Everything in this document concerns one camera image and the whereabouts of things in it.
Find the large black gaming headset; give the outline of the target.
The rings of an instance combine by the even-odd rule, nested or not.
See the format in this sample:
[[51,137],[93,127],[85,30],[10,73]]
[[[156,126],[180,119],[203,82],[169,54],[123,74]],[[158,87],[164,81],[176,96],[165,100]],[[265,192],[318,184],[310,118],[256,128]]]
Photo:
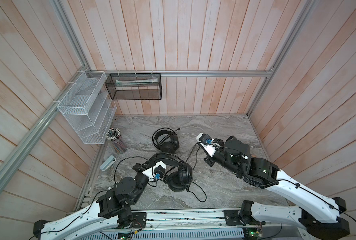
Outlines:
[[179,138],[177,131],[171,128],[160,128],[154,132],[152,135],[153,145],[163,153],[175,154],[175,152],[180,148]]

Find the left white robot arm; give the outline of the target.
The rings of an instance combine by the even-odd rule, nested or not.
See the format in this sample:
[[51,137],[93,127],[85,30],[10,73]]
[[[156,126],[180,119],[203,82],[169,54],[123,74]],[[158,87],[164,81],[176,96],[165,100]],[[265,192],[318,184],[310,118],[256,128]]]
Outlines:
[[56,221],[39,220],[34,223],[33,237],[39,240],[65,240],[67,237],[81,238],[98,231],[99,227],[127,227],[133,220],[131,206],[136,204],[149,181],[160,173],[164,164],[136,164],[135,177],[125,177],[92,204]]

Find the small black wired headphones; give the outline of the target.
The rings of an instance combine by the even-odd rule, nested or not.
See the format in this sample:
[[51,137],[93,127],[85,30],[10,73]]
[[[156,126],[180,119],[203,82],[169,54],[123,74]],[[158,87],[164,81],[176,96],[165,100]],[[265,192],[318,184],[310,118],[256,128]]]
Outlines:
[[155,181],[153,187],[157,187],[158,182],[163,182],[168,185],[169,189],[176,193],[188,192],[193,195],[191,185],[194,183],[194,168],[188,161],[182,160],[175,154],[169,153],[156,153],[146,162],[153,163],[154,165],[162,161],[166,164],[165,175],[158,181]]

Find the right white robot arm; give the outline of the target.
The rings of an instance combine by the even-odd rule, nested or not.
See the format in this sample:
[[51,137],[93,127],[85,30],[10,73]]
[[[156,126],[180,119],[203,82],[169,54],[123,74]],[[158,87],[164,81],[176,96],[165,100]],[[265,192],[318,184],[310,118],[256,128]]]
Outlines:
[[249,145],[234,136],[223,141],[200,133],[197,141],[207,154],[204,161],[209,166],[217,163],[247,184],[276,193],[294,204],[281,207],[243,201],[238,212],[242,225],[292,225],[320,240],[338,240],[350,234],[348,221],[341,218],[346,211],[344,199],[318,194],[270,161],[252,157]]

